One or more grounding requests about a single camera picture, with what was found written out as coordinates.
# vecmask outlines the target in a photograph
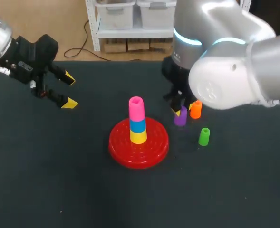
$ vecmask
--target green peg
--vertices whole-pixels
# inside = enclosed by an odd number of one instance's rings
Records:
[[[208,129],[206,127],[202,128],[200,137],[199,137],[199,145],[207,146],[209,139],[210,139],[210,129]]]

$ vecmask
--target black power cord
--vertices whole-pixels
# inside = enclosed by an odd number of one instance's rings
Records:
[[[87,52],[90,52],[92,55],[94,55],[94,56],[96,56],[96,57],[98,57],[98,58],[100,58],[100,59],[102,59],[102,60],[111,61],[110,59],[103,58],[103,57],[101,57],[101,56],[98,56],[98,55],[94,54],[92,51],[89,51],[89,50],[87,50],[87,49],[84,49],[84,46],[86,45],[86,43],[87,43],[87,41],[88,41],[88,33],[87,33],[87,30],[86,30],[86,25],[88,24],[88,22],[89,22],[89,20],[86,21],[86,23],[84,24],[84,30],[85,30],[85,33],[86,33],[86,39],[85,39],[85,42],[83,43],[82,47],[81,47],[81,48],[79,48],[79,47],[78,47],[78,48],[77,48],[77,47],[74,47],[74,48],[71,48],[71,49],[65,51],[64,57],[66,57],[66,58],[72,58],[72,57],[78,56],[78,55],[81,53],[81,51],[87,51]],[[67,53],[68,53],[69,51],[72,51],[72,50],[78,50],[78,52],[77,52],[75,55],[73,55],[73,56],[68,56]]]

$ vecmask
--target black mat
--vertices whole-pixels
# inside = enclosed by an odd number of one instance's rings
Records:
[[[203,108],[173,125],[158,62],[61,62],[79,102],[60,110],[0,75],[0,228],[280,228],[280,107]],[[142,96],[168,130],[158,166],[129,170],[107,152],[112,127]],[[209,127],[211,140],[198,147]]]

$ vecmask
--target orange peg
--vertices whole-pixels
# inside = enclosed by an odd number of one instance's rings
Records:
[[[201,101],[195,101],[191,108],[191,117],[193,119],[199,119],[201,116],[201,109],[202,109],[202,102]]]

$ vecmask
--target storage bin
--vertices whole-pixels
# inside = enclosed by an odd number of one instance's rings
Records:
[[[144,29],[173,29],[175,0],[137,0]]]
[[[95,3],[106,30],[132,29],[135,0],[125,3]]]

